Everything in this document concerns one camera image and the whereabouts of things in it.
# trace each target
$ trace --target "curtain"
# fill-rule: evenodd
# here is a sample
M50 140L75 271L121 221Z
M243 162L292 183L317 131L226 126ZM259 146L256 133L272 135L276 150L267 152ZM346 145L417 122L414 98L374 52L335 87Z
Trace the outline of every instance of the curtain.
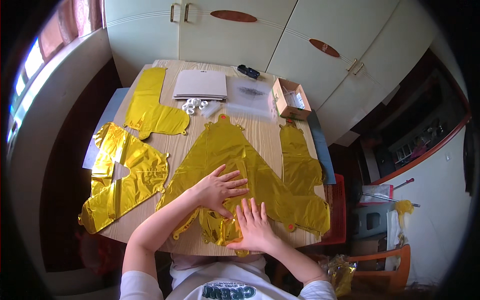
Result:
M77 37L102 27L102 0L64 0L38 36L44 63Z

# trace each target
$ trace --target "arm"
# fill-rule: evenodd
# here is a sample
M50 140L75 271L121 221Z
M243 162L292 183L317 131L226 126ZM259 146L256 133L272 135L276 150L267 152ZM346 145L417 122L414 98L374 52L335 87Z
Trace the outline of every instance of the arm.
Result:
M228 181L237 177L240 171L219 176L224 169L225 165L220 166L135 229L125 250L122 273L142 271L156 279L155 251L163 245L178 223L198 206L208 207L225 217L233 218L222 203L225 198L247 193L248 189L235 189L247 183L247 179Z
M265 252L280 261L298 281L303 283L303 286L317 280L328 281L327 275L316 262L287 245L273 233L268 223L265 202L262 202L259 212L255 199L252 198L250 201L251 211L246 199L242 200L243 212L240 206L237 206L237 218L243 240L230 243L227 248Z

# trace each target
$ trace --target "hand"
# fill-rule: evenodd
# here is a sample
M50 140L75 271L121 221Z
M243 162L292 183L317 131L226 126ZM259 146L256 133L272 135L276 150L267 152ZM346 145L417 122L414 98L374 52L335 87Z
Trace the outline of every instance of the hand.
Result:
M234 250L262 251L268 253L273 247L276 247L282 240L273 233L268 223L265 202L262 202L261 212L258 212L255 199L251 198L252 210L247 204L247 199L242 201L243 212L240 205L237 205L237 219L243 235L243 240L227 245L227 248Z
M248 189L236 189L247 183L247 179L228 181L240 175L240 171L219 176L225 170L225 165L219 166L210 175L207 175L190 188L198 204L219 212L222 216L233 219L233 215L223 206L225 198L240 196L248 193Z

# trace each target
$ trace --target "wooden oval ornament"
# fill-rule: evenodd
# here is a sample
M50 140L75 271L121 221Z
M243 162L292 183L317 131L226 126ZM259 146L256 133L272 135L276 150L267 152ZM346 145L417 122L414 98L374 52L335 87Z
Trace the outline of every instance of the wooden oval ornament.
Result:
M257 18L244 12L236 11L214 11L210 13L212 16L224 20L236 22L256 22Z
M326 43L314 38L311 38L309 41L310 41L310 44L314 45L315 48L319 49L320 51L325 52L326 54L331 55L333 57L340 57L340 54L331 46L327 45Z

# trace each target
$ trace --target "cabinet door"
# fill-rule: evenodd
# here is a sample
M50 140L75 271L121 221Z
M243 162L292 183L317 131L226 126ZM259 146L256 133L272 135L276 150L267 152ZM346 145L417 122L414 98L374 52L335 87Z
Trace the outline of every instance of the cabinet door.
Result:
M413 69L438 33L418 0L401 0L361 61L385 90L393 90Z
M264 72L296 0L191 0L182 4L180 59L240 65ZM224 12L222 19L213 11ZM248 14L254 18L238 13Z
M347 76L394 11L398 0L299 0L267 72L301 84L318 109ZM340 57L322 53L317 39Z
M180 0L105 0L108 39L122 85L128 87L146 64L177 60Z
M318 121L327 145L331 145L347 133L388 94L389 92L365 71L358 72L357 75L351 73L345 77L317 110Z
M328 144L350 130L396 88L425 53L437 29L417 0L401 0L382 31L317 110Z

